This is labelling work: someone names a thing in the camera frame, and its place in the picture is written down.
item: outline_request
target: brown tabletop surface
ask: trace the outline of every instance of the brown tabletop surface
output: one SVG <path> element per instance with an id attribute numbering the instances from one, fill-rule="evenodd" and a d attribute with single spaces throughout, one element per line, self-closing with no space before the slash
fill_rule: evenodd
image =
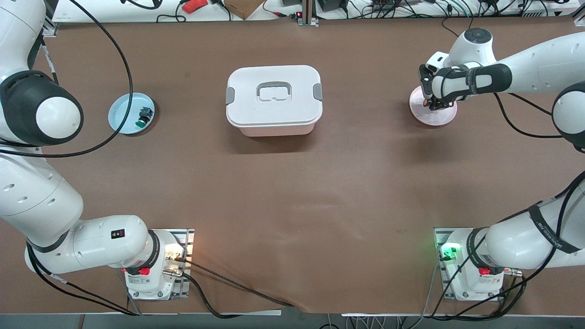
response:
<path id="1" fill-rule="evenodd" d="M 121 135 L 96 152 L 49 162 L 83 196 L 82 219 L 136 214 L 150 228 L 194 228 L 197 262 L 302 311 L 420 313 L 436 263 L 433 227 L 491 225 L 553 196 L 585 159 L 565 140 L 514 132 L 492 95 L 461 102 L 445 127 L 417 124 L 408 96 L 418 66 L 455 41 L 440 22 L 108 25 L 128 58 L 135 92 L 156 102 L 156 120 L 140 136 Z M 446 24 L 461 32 L 469 20 Z M 499 59 L 581 31 L 568 17 L 476 19 L 474 26 L 493 33 Z M 112 132 L 110 105 L 128 92 L 117 52 L 93 25 L 64 27 L 47 45 L 61 85 L 84 107 L 85 125 L 73 141 L 44 151 L 101 142 Z M 281 64 L 319 71 L 323 116 L 307 136 L 245 137 L 225 117 L 228 77 L 241 67 Z M 47 69 L 44 56 L 37 67 Z M 545 108 L 555 97 L 529 95 Z M 520 128 L 556 133 L 548 116 L 513 97 L 503 101 Z M 24 245 L 25 237 L 0 221 L 1 313 L 106 311 L 46 286 L 26 268 Z M 512 313 L 585 316 L 582 273 L 543 271 Z M 219 311 L 278 307 L 195 276 Z M 126 303 L 111 268 L 64 277 Z M 435 283 L 433 306 L 441 292 Z M 440 311 L 465 306 L 446 302 Z M 193 287 L 187 300 L 140 308 L 205 311 Z"/>

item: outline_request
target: white lid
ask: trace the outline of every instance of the white lid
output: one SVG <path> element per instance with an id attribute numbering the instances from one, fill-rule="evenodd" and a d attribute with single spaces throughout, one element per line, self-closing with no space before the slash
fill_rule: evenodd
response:
<path id="1" fill-rule="evenodd" d="M 226 114 L 237 127 L 313 124 L 321 100 L 321 77 L 310 66 L 244 67 L 229 77 Z"/>

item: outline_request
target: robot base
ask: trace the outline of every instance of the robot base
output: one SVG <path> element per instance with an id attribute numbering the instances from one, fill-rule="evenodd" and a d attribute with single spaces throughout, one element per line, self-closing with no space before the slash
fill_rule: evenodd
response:
<path id="1" fill-rule="evenodd" d="M 450 261 L 441 261 L 443 290 L 469 255 L 466 243 L 471 231 L 471 228 L 435 228 L 434 230 L 439 260 L 445 256 L 455 257 Z M 480 275 L 478 268 L 471 261 L 467 261 L 445 292 L 444 298 L 462 301 L 484 300 L 500 293 L 503 283 L 503 273 Z"/>
<path id="2" fill-rule="evenodd" d="M 452 107 L 431 111 L 428 107 L 422 105 L 425 97 L 422 95 L 422 88 L 418 86 L 410 94 L 408 100 L 412 115 L 425 125 L 442 126 L 451 122 L 457 114 L 457 102 Z"/>
<path id="3" fill-rule="evenodd" d="M 189 281 L 163 274 L 163 268 L 175 268 L 189 273 L 185 263 L 172 261 L 175 257 L 190 257 L 193 229 L 154 229 L 160 241 L 159 258 L 148 275 L 125 273 L 128 292 L 135 300 L 185 299 L 189 296 Z"/>

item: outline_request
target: black label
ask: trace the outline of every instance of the black label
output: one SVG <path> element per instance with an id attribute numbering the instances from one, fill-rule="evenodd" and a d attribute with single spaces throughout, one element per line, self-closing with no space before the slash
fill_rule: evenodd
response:
<path id="1" fill-rule="evenodd" d="M 126 236 L 126 232 L 123 228 L 118 229 L 116 231 L 112 231 L 112 233 L 110 234 L 110 237 L 112 237 L 112 239 L 123 238 L 125 236 Z"/>

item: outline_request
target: white round joint cap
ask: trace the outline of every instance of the white round joint cap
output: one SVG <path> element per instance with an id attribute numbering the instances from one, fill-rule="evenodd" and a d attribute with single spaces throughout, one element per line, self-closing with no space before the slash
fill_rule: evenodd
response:
<path id="1" fill-rule="evenodd" d="M 45 135 L 57 139 L 67 138 L 79 128 L 81 113 L 72 101 L 64 97 L 51 97 L 39 105 L 36 121 Z"/>

